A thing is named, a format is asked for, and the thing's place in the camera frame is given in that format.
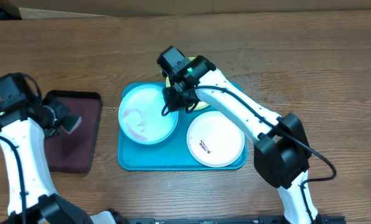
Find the blue tray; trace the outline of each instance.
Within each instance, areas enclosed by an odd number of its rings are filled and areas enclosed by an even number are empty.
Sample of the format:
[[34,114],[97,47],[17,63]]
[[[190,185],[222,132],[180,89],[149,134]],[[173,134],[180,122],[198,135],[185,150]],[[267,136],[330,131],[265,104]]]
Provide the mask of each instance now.
[[[165,83],[132,83],[122,93],[122,98],[134,87],[143,84],[155,84],[165,87]],[[202,165],[192,157],[187,147],[187,131],[191,122],[208,111],[216,111],[212,106],[186,114],[179,111],[179,120],[173,133],[162,142],[153,145],[138,144],[128,138],[119,128],[118,162],[127,170],[232,170],[241,168],[247,161],[247,144],[241,156],[232,164],[213,168]]]

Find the white arm segment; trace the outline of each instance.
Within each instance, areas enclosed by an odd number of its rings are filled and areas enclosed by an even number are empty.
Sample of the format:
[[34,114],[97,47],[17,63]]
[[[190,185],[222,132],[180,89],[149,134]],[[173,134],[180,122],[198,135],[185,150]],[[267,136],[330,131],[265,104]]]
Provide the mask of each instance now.
[[[235,88],[222,74],[219,69],[206,73],[199,79],[198,86],[218,86],[227,88],[231,92],[237,94],[243,101],[248,103],[257,113],[265,117],[273,125],[277,125],[278,113],[272,112]],[[258,141],[260,133],[267,134],[271,128],[255,117],[245,106],[238,102],[234,97],[227,93],[222,93],[220,90],[198,89],[195,91],[201,101],[218,109],[224,116],[237,125],[241,131],[255,144]],[[283,187],[278,188],[279,196],[284,203],[284,216],[292,224],[308,224],[311,223],[306,206],[302,198],[300,183],[306,180],[308,172],[303,172],[293,180],[292,186],[288,189]],[[305,184],[305,193],[308,201],[309,209],[312,212],[313,218],[317,216],[317,209],[312,204],[308,184]]]
[[[22,171],[26,190],[27,208],[39,203],[41,195],[50,196],[58,194],[52,182],[49,167],[44,155],[44,132],[32,119],[17,120],[2,128],[0,136],[10,140],[18,146],[17,151],[21,158]],[[10,201],[7,208],[8,214],[22,213],[21,191],[19,186],[17,161],[10,146],[0,140],[6,161],[7,176],[9,179]]]

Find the wooden tabletop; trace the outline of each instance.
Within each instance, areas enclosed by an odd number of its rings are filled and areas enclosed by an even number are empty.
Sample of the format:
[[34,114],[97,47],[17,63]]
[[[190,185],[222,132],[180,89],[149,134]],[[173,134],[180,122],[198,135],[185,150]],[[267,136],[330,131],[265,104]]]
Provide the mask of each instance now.
[[[52,173],[64,198],[88,213],[125,217],[280,215],[277,190],[253,166],[239,170],[129,172],[116,160],[118,106],[132,82],[163,82],[156,59],[174,45],[204,55],[263,106],[304,122],[338,176],[311,184],[320,213],[371,223],[371,11],[0,21],[0,76],[25,72],[42,91],[97,91],[103,111],[88,174]],[[310,176],[329,175],[316,157]],[[0,149],[0,221],[8,183]]]

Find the wall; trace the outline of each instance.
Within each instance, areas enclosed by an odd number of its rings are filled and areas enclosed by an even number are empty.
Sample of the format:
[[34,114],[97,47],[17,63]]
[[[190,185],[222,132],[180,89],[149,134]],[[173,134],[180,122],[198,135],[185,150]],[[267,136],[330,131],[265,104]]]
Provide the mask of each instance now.
[[0,0],[17,7],[106,16],[371,9],[371,0]]

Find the yellow plate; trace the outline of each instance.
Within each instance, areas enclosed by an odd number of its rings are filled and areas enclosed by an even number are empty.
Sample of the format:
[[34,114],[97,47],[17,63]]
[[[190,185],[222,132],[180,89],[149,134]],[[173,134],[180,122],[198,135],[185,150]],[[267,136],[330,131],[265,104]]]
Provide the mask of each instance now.
[[[171,86],[171,83],[170,83],[170,81],[169,81],[169,77],[166,77],[166,87],[170,87],[170,86]],[[201,109],[204,109],[204,108],[206,108],[206,107],[208,107],[208,106],[209,106],[209,104],[200,101],[200,102],[197,104],[197,106],[195,107],[195,110],[201,110]]]

